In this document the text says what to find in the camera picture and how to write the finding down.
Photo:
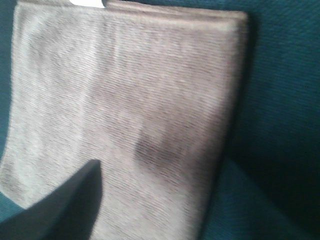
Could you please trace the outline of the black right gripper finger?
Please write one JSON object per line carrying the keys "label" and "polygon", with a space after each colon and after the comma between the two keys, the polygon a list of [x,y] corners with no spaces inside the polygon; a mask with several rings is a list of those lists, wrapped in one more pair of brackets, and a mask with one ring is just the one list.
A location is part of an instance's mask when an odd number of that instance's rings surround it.
{"label": "black right gripper finger", "polygon": [[101,200],[101,162],[92,159],[51,194],[2,222],[0,238],[88,240]]}

